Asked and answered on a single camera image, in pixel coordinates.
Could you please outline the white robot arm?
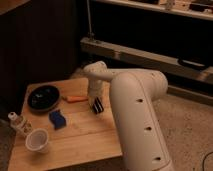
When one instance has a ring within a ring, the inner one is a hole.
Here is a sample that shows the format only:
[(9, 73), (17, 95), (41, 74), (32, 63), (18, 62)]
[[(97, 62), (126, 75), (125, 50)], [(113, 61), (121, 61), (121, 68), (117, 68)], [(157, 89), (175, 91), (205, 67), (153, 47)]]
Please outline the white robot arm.
[(103, 83), (108, 82), (110, 105), (127, 171), (175, 171), (153, 102), (166, 94), (165, 75), (150, 69), (109, 69), (98, 61), (83, 68), (88, 78), (89, 104), (103, 111)]

